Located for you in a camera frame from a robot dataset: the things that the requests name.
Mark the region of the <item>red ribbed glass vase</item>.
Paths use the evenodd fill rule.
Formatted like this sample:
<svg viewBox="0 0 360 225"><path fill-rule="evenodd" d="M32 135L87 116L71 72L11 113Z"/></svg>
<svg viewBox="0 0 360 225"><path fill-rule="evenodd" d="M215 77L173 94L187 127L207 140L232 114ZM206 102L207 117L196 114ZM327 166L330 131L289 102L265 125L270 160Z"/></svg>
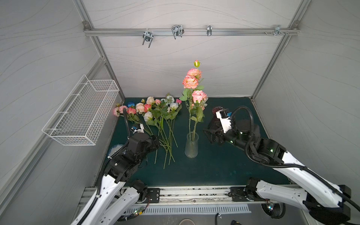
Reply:
<svg viewBox="0 0 360 225"><path fill-rule="evenodd" d="M221 129L222 130L222 124L221 124L221 121L220 119L218 118L217 116L217 112L218 111L221 111L223 110L224 108L221 107L221 106L217 106L215 108L212 109L212 113L213 113L213 118L211 120L211 128L214 129L214 130L217 130L217 129Z"/></svg>

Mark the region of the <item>clear glass vase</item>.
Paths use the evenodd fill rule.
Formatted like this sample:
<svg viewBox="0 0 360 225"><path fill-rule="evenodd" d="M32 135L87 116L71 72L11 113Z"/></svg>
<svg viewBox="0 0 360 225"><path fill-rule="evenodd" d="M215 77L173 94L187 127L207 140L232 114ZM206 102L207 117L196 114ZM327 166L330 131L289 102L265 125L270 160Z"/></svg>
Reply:
<svg viewBox="0 0 360 225"><path fill-rule="evenodd" d="M197 132L190 132L187 135L185 155L188 158L195 158L198 155L199 135Z"/></svg>

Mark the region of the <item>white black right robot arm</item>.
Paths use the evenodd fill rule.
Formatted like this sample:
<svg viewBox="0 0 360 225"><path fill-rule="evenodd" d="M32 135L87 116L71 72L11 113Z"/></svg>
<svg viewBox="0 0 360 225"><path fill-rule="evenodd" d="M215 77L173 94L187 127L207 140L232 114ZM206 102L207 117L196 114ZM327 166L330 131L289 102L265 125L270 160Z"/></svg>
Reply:
<svg viewBox="0 0 360 225"><path fill-rule="evenodd" d="M278 142L262 138L251 110L240 106L233 112L222 107L212 110L213 118L204 133L211 143L229 143L244 151L246 157L289 178L297 187L285 187L250 178L243 189L231 191L233 199L264 201L263 211L273 215L274 202L288 204L308 213L324 225L349 225L351 207L360 207L351 200L351 189L333 184L297 160Z"/></svg>

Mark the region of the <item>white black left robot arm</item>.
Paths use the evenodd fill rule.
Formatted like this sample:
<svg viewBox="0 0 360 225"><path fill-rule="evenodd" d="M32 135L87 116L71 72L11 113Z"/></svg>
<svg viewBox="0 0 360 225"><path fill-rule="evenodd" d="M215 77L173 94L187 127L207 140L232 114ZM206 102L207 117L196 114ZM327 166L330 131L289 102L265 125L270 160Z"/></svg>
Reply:
<svg viewBox="0 0 360 225"><path fill-rule="evenodd" d="M156 151L159 146L158 137L147 135L143 125L134 131L127 127L127 141L114 154L108 156L101 169L103 176L97 180L97 190L73 224L114 225L141 215L145 207L129 216L125 216L125 212L137 202L151 201L148 186L137 179L123 193L121 190L147 155Z"/></svg>

